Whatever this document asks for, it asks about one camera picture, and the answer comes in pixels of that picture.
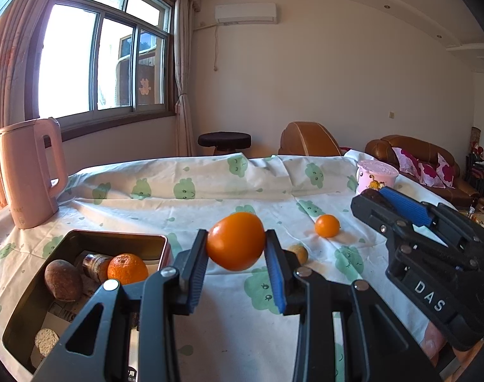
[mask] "pink container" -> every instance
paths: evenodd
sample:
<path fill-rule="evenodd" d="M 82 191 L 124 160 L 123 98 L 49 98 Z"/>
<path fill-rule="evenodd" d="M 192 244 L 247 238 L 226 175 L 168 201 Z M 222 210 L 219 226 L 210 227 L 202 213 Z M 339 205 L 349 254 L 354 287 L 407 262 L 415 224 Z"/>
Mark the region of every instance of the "pink container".
<path fill-rule="evenodd" d="M 368 188 L 376 189 L 377 191 L 383 187 L 393 188 L 398 175 L 399 171 L 385 162 L 370 159 L 360 161 L 357 169 L 358 186 L 356 195 Z"/>
<path fill-rule="evenodd" d="M 45 135 L 51 139 L 56 163 L 55 185 L 49 174 Z M 69 181 L 58 121 L 52 117 L 33 119 L 1 128 L 0 167 L 16 227 L 25 230 L 46 222 L 58 211 L 56 197 Z"/>

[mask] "window frame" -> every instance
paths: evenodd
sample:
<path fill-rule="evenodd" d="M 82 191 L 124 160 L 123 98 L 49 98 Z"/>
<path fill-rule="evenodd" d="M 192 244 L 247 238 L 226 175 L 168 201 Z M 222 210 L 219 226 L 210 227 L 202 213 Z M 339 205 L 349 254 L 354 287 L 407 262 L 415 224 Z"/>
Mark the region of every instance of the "window frame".
<path fill-rule="evenodd" d="M 45 11 L 42 13 L 39 23 L 32 35 L 30 51 L 26 67 L 25 81 L 25 119 L 35 119 L 39 117 L 39 71 L 40 58 L 44 45 L 44 37 L 51 15 L 52 8 L 56 4 L 67 5 L 81 8 L 83 10 L 96 13 L 95 27 L 92 35 L 90 68 L 89 68 L 89 87 L 90 108 L 83 113 L 76 113 L 64 117 L 58 117 L 60 122 L 62 139 L 69 140 L 88 133 L 116 127 L 122 124 L 129 124 L 148 119 L 169 117 L 175 115 L 174 105 L 177 97 L 177 87 L 174 73 L 174 40 L 172 27 L 174 18 L 174 1 L 157 0 L 164 3 L 169 8 L 164 10 L 163 26 L 167 32 L 157 26 L 147 23 L 131 14 L 126 13 L 128 0 L 123 0 L 122 9 L 114 8 L 94 0 L 49 0 Z M 102 31 L 102 21 L 104 18 L 126 24 L 133 27 L 132 44 L 130 52 L 130 76 L 131 84 L 129 90 L 130 106 L 120 106 L 108 109 L 98 109 L 98 48 Z M 164 45 L 162 68 L 162 94 L 163 103 L 153 105 L 137 105 L 137 69 L 138 69 L 138 48 L 139 35 L 141 30 L 152 33 L 157 38 L 162 39 Z"/>

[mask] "window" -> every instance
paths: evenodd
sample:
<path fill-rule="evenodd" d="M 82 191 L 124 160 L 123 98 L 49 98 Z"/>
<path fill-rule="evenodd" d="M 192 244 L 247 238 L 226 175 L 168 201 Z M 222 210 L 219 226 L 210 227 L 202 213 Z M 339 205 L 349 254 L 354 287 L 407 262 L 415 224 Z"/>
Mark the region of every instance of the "window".
<path fill-rule="evenodd" d="M 50 0 L 26 118 L 55 117 L 66 129 L 170 114 L 170 18 L 163 0 Z"/>

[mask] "tie-back curtain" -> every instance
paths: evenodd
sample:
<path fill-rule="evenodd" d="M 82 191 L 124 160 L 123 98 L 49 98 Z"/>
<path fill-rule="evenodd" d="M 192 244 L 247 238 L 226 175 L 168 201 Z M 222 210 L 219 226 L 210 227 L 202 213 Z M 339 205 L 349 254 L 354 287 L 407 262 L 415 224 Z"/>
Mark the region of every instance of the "tie-back curtain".
<path fill-rule="evenodd" d="M 13 0 L 0 17 L 0 128 L 13 123 L 10 113 L 14 108 L 24 109 L 29 43 L 48 1 Z M 0 209 L 5 206 L 0 174 Z"/>
<path fill-rule="evenodd" d="M 187 88 L 194 12 L 200 9 L 201 0 L 176 0 L 175 2 L 175 78 L 178 87 L 178 101 L 175 104 L 177 156 L 194 156 L 196 150 Z"/>

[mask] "tangerine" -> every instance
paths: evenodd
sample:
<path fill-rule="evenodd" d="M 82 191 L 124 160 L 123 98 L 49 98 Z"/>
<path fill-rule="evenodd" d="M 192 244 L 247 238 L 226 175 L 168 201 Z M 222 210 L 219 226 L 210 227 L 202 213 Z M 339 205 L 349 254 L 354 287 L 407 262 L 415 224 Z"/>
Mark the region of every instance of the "tangerine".
<path fill-rule="evenodd" d="M 323 238 L 334 237 L 339 233 L 341 225 L 339 220 L 330 214 L 320 215 L 314 223 L 314 231 Z"/>
<path fill-rule="evenodd" d="M 259 259 L 265 241 L 265 229 L 256 215 L 235 212 L 211 228 L 206 248 L 208 257 L 218 265 L 240 272 Z"/>
<path fill-rule="evenodd" d="M 107 278 L 116 279 L 122 285 L 140 282 L 147 277 L 146 264 L 135 254 L 120 254 L 114 257 L 107 267 Z"/>

